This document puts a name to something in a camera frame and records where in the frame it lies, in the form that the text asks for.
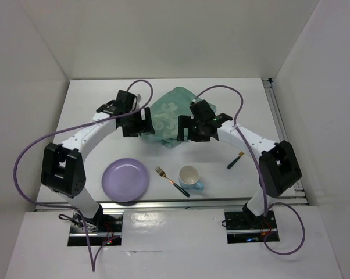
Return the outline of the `green patterned cloth napkin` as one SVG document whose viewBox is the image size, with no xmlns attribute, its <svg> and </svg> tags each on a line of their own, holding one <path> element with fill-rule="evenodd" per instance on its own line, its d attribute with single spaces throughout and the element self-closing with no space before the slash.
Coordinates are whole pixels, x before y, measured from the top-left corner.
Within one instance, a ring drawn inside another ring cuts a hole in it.
<svg viewBox="0 0 350 279">
<path fill-rule="evenodd" d="M 166 148 L 179 146 L 181 142 L 177 141 L 178 117 L 191 116 L 191 102 L 200 100 L 201 98 L 197 98 L 184 87 L 176 87 L 164 94 L 150 107 L 155 133 L 144 133 L 141 138 L 146 142 L 161 144 Z"/>
</svg>

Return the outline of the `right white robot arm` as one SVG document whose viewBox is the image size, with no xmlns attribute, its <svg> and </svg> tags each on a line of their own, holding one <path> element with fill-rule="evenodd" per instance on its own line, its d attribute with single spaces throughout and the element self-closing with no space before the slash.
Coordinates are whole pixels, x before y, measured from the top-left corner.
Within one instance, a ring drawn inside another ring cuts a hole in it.
<svg viewBox="0 0 350 279">
<path fill-rule="evenodd" d="M 292 145 L 261 137 L 225 113 L 216 115 L 205 100 L 193 102 L 190 110 L 192 115 L 178 117 L 178 141 L 208 142 L 214 138 L 253 159 L 260 190 L 245 204 L 242 220 L 249 228 L 257 227 L 268 207 L 302 177 Z"/>
</svg>

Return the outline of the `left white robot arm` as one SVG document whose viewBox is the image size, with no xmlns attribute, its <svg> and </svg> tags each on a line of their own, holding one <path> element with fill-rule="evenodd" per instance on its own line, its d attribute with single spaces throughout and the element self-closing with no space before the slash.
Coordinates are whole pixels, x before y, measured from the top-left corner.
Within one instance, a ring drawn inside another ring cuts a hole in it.
<svg viewBox="0 0 350 279">
<path fill-rule="evenodd" d="M 154 132 L 149 107 L 139 109 L 140 97 L 120 90 L 114 100 L 101 105 L 87 127 L 60 144 L 50 143 L 44 149 L 41 183 L 78 209 L 77 220 L 91 232 L 104 229 L 111 218 L 103 213 L 85 187 L 84 161 L 109 134 L 122 128 L 124 137 L 138 137 Z"/>
</svg>

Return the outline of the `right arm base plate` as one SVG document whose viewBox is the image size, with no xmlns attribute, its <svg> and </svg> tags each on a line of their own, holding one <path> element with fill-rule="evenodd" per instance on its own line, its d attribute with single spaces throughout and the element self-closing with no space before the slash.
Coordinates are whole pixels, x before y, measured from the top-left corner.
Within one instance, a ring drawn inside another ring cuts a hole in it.
<svg viewBox="0 0 350 279">
<path fill-rule="evenodd" d="M 277 228 L 276 218 L 272 211 L 267 216 L 254 217 L 243 211 L 225 212 L 222 226 L 227 230 L 273 230 Z"/>
</svg>

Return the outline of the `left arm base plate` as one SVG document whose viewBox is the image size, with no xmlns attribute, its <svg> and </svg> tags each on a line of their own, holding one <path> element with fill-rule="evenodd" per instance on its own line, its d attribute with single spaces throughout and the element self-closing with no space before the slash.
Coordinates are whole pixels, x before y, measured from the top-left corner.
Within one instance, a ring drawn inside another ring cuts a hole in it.
<svg viewBox="0 0 350 279">
<path fill-rule="evenodd" d="M 86 230 L 82 218 L 74 214 L 73 223 L 70 225 L 69 235 L 71 237 L 85 237 L 88 232 L 90 237 L 121 237 L 123 226 L 123 214 L 105 214 L 100 221 L 85 218 Z"/>
</svg>

